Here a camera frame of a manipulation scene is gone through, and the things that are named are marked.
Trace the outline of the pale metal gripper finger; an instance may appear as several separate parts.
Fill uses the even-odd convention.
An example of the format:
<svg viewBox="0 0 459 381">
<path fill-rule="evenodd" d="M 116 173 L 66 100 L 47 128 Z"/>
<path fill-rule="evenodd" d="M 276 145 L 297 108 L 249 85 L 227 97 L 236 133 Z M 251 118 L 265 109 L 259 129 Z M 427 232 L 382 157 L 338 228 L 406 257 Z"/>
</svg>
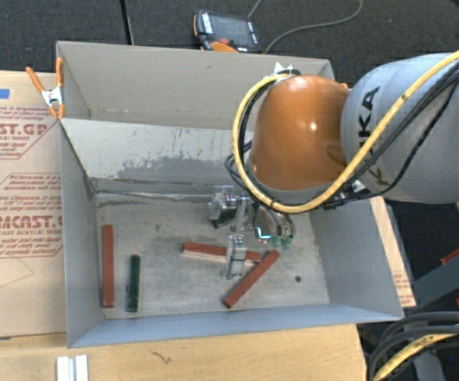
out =
<svg viewBox="0 0 459 381">
<path fill-rule="evenodd" d="M 226 264 L 220 271 L 220 275 L 224 280 L 234 279 L 242 276 L 246 261 L 246 253 L 248 248 L 245 244 L 243 235 L 231 235 L 226 248 Z"/>
<path fill-rule="evenodd" d="M 210 220 L 231 220 L 236 215 L 234 186 L 216 186 L 209 201 Z"/>
</svg>

